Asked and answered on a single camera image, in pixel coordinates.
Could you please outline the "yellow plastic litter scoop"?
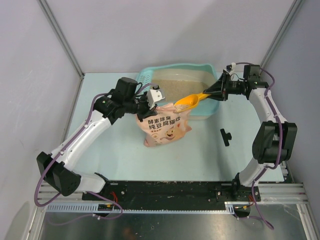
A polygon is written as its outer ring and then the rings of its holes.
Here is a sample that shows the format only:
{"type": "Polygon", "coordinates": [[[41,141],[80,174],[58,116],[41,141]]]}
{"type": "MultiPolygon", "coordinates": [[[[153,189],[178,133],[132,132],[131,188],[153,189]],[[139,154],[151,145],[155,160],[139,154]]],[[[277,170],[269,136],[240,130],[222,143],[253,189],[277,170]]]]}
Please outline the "yellow plastic litter scoop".
{"type": "Polygon", "coordinates": [[[198,106],[199,102],[204,100],[208,96],[209,96],[209,94],[205,94],[205,93],[197,93],[197,94],[188,95],[188,96],[178,100],[174,104],[174,110],[177,113],[180,113],[183,111],[187,111],[187,110],[191,110],[193,108],[196,108],[198,106]]]}

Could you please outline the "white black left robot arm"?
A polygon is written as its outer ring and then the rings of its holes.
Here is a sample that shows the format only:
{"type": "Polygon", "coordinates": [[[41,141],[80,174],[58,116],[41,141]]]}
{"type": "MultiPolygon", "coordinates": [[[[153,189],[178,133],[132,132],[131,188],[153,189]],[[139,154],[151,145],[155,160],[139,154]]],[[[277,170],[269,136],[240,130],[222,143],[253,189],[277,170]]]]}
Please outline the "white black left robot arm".
{"type": "Polygon", "coordinates": [[[157,102],[163,97],[155,83],[142,85],[132,78],[120,78],[115,88],[93,98],[86,119],[71,136],[50,153],[42,151],[37,156],[40,180],[64,197],[79,190],[93,192],[100,200],[107,199],[111,188],[106,178],[100,173],[75,172],[77,162],[88,147],[124,115],[136,115],[139,121],[154,116],[157,102]]]}

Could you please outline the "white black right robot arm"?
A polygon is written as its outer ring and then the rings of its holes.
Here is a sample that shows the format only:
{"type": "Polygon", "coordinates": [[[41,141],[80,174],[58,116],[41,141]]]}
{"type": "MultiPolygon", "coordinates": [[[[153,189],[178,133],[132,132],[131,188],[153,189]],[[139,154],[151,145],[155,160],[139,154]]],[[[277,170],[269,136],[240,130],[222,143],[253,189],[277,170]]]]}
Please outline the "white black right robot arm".
{"type": "Polygon", "coordinates": [[[248,196],[260,178],[268,171],[275,170],[280,163],[290,159],[298,132],[295,123],[289,122],[278,110],[271,93],[272,83],[264,81],[261,73],[266,70],[260,65],[243,62],[243,78],[232,80],[236,63],[227,65],[219,79],[204,90],[208,97],[227,101],[229,95],[243,95],[254,107],[260,121],[260,128],[252,143],[252,159],[231,182],[228,193],[242,201],[248,196]]]}

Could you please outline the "pink cat litter bag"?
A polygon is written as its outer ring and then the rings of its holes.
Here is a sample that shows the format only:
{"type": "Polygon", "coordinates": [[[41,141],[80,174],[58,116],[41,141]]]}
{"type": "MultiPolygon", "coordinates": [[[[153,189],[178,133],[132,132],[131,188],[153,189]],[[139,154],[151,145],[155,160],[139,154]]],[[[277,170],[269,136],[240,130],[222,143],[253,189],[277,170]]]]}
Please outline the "pink cat litter bag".
{"type": "Polygon", "coordinates": [[[192,130],[188,121],[191,110],[177,112],[173,103],[158,106],[156,115],[142,121],[136,120],[138,127],[145,133],[144,145],[156,147],[166,145],[183,138],[192,130]]]}

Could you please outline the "teal and beige litter box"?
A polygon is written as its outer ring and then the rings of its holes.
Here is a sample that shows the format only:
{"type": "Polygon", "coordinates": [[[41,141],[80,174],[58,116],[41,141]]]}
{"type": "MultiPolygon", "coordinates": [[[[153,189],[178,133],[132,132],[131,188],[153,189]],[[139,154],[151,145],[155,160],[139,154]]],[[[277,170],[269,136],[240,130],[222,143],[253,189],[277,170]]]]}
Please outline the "teal and beige litter box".
{"type": "MultiPolygon", "coordinates": [[[[218,80],[218,76],[211,64],[178,63],[144,68],[136,80],[142,85],[153,83],[153,80],[177,80],[203,82],[210,87],[218,80]]],[[[164,99],[158,105],[163,106],[168,103],[176,102],[166,102],[164,99]]]]}

